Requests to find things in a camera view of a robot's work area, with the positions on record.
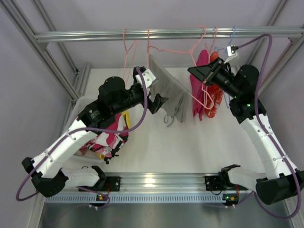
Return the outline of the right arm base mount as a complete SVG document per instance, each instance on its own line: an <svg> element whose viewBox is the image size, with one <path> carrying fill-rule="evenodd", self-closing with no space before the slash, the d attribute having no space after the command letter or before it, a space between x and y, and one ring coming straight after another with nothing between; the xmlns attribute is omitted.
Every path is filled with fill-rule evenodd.
<svg viewBox="0 0 304 228"><path fill-rule="evenodd" d="M221 191L226 190L226 183L223 178L221 178L219 175L208 175L204 176L205 180L205 187L207 191Z"/></svg>

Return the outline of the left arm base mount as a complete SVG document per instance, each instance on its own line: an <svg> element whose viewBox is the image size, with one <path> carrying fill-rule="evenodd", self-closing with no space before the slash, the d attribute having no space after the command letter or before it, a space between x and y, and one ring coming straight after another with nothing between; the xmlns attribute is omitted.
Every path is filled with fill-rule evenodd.
<svg viewBox="0 0 304 228"><path fill-rule="evenodd" d="M81 186L78 191L98 191L98 192L119 192L121 185L121 177L120 176L107 176L106 178L102 178L99 180L94 186Z"/></svg>

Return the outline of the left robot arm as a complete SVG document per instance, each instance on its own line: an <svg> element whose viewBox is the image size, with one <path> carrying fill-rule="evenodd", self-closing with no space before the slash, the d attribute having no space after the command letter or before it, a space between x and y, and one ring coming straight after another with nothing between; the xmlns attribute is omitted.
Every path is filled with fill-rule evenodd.
<svg viewBox="0 0 304 228"><path fill-rule="evenodd" d="M67 188L102 190L106 181L105 173L98 166L87 168L63 168L76 151L99 133L112 133L109 126L115 117L125 110L142 104L144 111L156 113L168 98L156 95L151 101L145 83L135 83L125 88L124 80L113 76L99 87L98 99L87 105L72 122L68 130L52 146L40 155L22 161L37 192L52 197Z"/></svg>

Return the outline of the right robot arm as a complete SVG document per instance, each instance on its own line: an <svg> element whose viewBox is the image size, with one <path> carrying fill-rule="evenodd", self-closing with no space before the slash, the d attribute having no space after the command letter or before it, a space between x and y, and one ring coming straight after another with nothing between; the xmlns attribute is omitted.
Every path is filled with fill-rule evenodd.
<svg viewBox="0 0 304 228"><path fill-rule="evenodd" d="M255 88L259 70L253 65L243 65L236 74L221 58L208 65L188 68L188 72L204 84L217 85L232 96L229 102L232 115L248 134L262 161L265 173L258 173L242 168L240 165L224 167L219 178L225 188L239 185L254 191L267 205L297 195L296 181L304 188L304 173L287 157L283 150L278 150L278 143L269 123L266 110L258 101L255 111Z"/></svg>

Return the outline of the grey trousers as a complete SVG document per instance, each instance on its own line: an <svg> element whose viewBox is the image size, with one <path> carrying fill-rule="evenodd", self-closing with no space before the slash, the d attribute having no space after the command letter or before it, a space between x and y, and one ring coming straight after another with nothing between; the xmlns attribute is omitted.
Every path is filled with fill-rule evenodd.
<svg viewBox="0 0 304 228"><path fill-rule="evenodd" d="M149 69L157 79L156 84L150 89L151 97L155 99L157 95L160 95L168 99L161 106L166 111L163 122L167 127L170 127L175 120L184 122L189 105L189 90L151 54Z"/></svg>

